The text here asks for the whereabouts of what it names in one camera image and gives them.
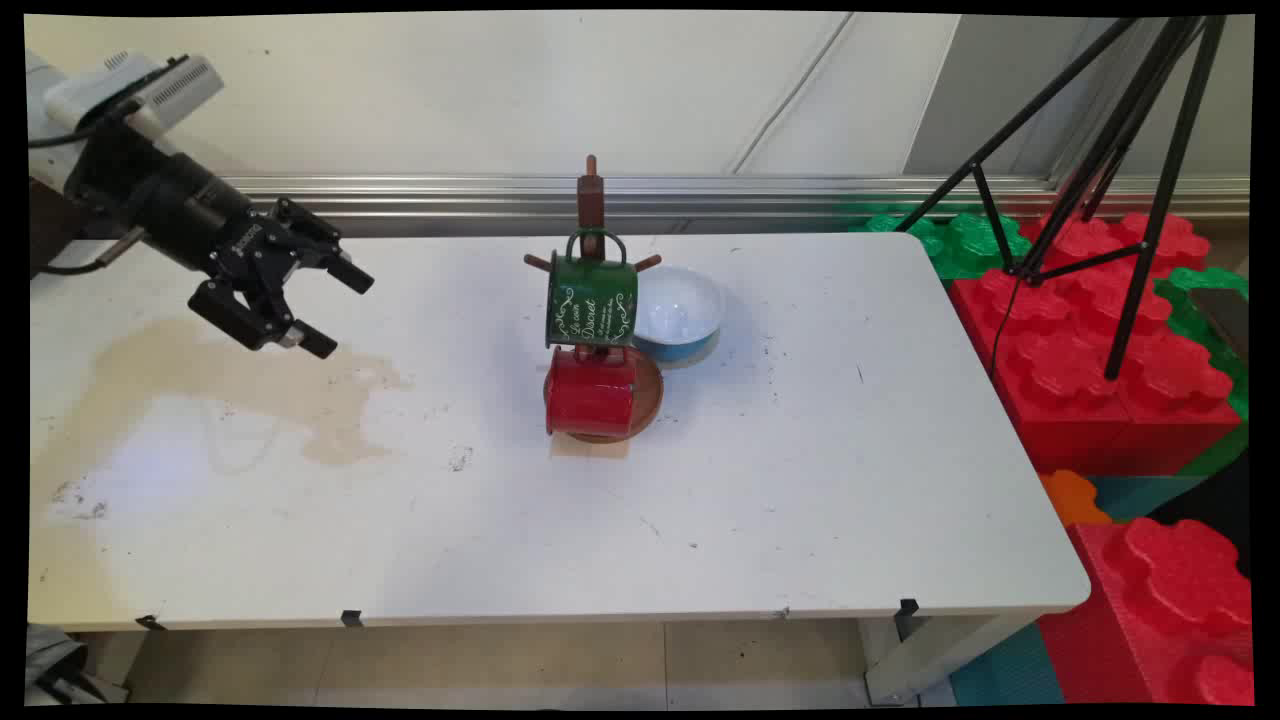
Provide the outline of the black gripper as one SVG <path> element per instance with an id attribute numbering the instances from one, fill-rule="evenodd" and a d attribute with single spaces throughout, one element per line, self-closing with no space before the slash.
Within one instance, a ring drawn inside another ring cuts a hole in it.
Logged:
<path id="1" fill-rule="evenodd" d="M 282 196 L 264 211 L 193 158 L 165 152 L 128 126 L 105 126 L 84 141 L 70 191 L 127 228 L 141 228 L 151 249 L 204 274 L 188 307 L 251 351 L 278 345 L 326 359 L 338 347 L 292 313 L 282 281 L 289 263 L 264 251 L 268 275 L 255 268 L 253 254 L 269 234 L 274 249 L 356 293 L 375 282 L 343 250 L 340 232 L 301 204 Z"/>

